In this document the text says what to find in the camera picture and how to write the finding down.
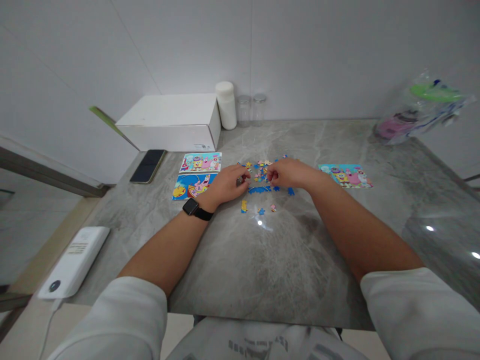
white sleeve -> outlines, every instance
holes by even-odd
[[[480,314],[431,270],[371,272],[360,287],[393,360],[480,357]]]
[[[166,327],[162,289],[139,278],[119,277],[48,359],[157,360]]]

forearm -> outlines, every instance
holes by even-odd
[[[359,282],[370,272],[424,266],[408,244],[328,175],[319,173],[307,186],[307,191],[333,242]]]
[[[203,196],[197,201],[210,213],[217,208]],[[208,221],[181,211],[131,258],[118,277],[146,280],[170,296],[185,273],[207,224]]]

green plastic item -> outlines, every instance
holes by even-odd
[[[441,86],[433,86],[432,83],[416,84],[410,88],[410,92],[424,100],[436,103],[454,103],[464,98],[460,91]]]
[[[110,117],[108,116],[106,113],[104,113],[102,110],[100,110],[98,107],[96,106],[90,106],[88,108],[92,113],[94,113],[95,115],[97,115],[105,124],[107,124],[109,127],[111,127],[113,130],[115,130],[115,132],[120,135],[122,138],[124,138],[125,140],[127,140],[130,145],[132,145],[135,149],[137,149],[138,151],[140,151],[140,149],[138,147],[135,146],[135,144],[133,142],[130,141],[130,139],[128,137],[126,137],[120,130],[119,128],[117,127],[117,125],[115,125],[115,121]]]

plastic bag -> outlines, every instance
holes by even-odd
[[[460,109],[475,101],[475,96],[431,79],[426,70],[401,92],[376,124],[374,134],[384,145],[400,144],[440,123],[453,123]]]

white shirt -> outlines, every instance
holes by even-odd
[[[393,360],[480,359],[480,314],[427,268],[372,272],[361,290]],[[134,277],[112,281],[50,360],[157,360],[167,298]],[[352,359],[366,357],[329,328],[207,317],[169,359]]]

